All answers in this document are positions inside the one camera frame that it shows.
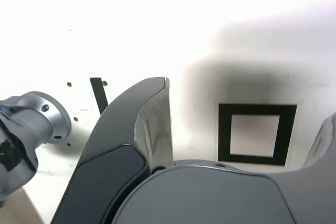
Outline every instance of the white surface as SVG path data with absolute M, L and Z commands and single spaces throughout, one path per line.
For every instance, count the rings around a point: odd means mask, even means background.
M 25 189 L 49 223 L 99 112 L 152 76 L 171 80 L 175 159 L 217 159 L 219 103 L 298 104 L 286 167 L 303 165 L 336 111 L 336 0 L 0 0 L 0 99 L 31 90 L 58 99 L 74 131 L 37 150 Z M 73 86 L 66 86 L 71 81 Z
M 231 154 L 273 157 L 279 116 L 232 115 Z

